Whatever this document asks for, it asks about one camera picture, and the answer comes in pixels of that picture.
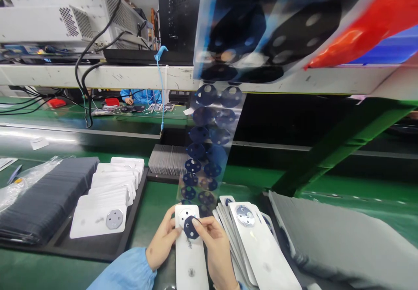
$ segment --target worker's hand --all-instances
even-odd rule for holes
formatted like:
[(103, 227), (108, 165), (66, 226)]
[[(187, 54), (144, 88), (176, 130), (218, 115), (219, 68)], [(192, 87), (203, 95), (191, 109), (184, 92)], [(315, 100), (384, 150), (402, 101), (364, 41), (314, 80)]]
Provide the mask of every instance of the worker's hand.
[(192, 223), (208, 248), (208, 270), (215, 287), (218, 290), (239, 289), (225, 230), (213, 216), (201, 218), (200, 223), (193, 219)]
[(155, 271), (162, 263), (164, 263), (169, 256), (175, 239), (182, 233), (181, 228), (174, 228), (175, 219), (171, 218), (171, 215), (174, 214), (174, 212), (175, 205), (170, 207), (167, 213), (165, 213), (164, 219), (145, 252), (149, 267), (152, 271)]
[(125, 98), (125, 103), (128, 105), (132, 105), (134, 103), (134, 101), (132, 100), (132, 98)]

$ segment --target red plastic bag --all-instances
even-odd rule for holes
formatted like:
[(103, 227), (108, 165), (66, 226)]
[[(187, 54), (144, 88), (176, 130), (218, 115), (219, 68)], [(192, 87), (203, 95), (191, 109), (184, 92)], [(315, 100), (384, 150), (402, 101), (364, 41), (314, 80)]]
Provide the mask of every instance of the red plastic bag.
[(418, 25), (418, 0), (375, 0), (365, 13), (308, 67), (332, 67), (358, 59), (381, 40)]

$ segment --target green metal beam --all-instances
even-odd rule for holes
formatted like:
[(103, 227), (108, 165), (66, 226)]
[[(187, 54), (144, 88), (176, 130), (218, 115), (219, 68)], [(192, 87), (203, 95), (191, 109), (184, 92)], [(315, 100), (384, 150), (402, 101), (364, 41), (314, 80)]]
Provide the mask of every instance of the green metal beam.
[(367, 98), (330, 130), (305, 158), (291, 167), (272, 190), (298, 196), (304, 186), (317, 180), (417, 106), (418, 101)]

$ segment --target worker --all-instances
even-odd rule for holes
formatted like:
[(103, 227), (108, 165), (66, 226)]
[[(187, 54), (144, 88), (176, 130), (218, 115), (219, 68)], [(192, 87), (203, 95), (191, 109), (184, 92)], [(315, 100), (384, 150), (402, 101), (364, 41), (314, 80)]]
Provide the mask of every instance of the worker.
[[(133, 248), (123, 253), (93, 281), (88, 290), (151, 290), (157, 269), (182, 233), (181, 228), (174, 228), (175, 220), (171, 218), (174, 212), (175, 205), (165, 214), (148, 248)], [(192, 223), (208, 249), (208, 270), (215, 288), (246, 289), (236, 281), (228, 236), (217, 220), (211, 216), (201, 218), (200, 222), (193, 219)]]
[(160, 90), (122, 89), (121, 96), (126, 104), (161, 104)]

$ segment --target green workbench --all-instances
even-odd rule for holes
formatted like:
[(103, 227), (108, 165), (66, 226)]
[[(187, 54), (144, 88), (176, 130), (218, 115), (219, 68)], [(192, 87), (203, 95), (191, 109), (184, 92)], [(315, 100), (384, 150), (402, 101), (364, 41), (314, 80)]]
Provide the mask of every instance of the green workbench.
[[(165, 116), (165, 126), (184, 128), (187, 119), (183, 109), (176, 107), (172, 117)], [(78, 106), (3, 116), (0, 123), (0, 156), (20, 160), (0, 172), (0, 185), (5, 184), (18, 165), (28, 169), (55, 155), (97, 156), (101, 162), (110, 162), (112, 156), (142, 157), (148, 163), (152, 149), (159, 141), (160, 121), (160, 115), (101, 117), (95, 118), (90, 132), (85, 130), (84, 111)], [(156, 136), (140, 138), (135, 134)], [(47, 136), (50, 145), (33, 151), (29, 141), (39, 135)], [(233, 147), (231, 154), (234, 149), (243, 151), (242, 147)], [(237, 201), (258, 204), (259, 194), (270, 188), (283, 172), (272, 168), (228, 165), (221, 195), (233, 195)], [(147, 184), (133, 229), (131, 247), (149, 244), (164, 213), (176, 203), (176, 193), (177, 185)], [(326, 174), (305, 188), (301, 197), (352, 208), (380, 218), (418, 246), (418, 188), (415, 185)], [(85, 289), (107, 265), (0, 249), (0, 289)], [(174, 284), (173, 249), (166, 264), (158, 270), (155, 289), (165, 289)]]

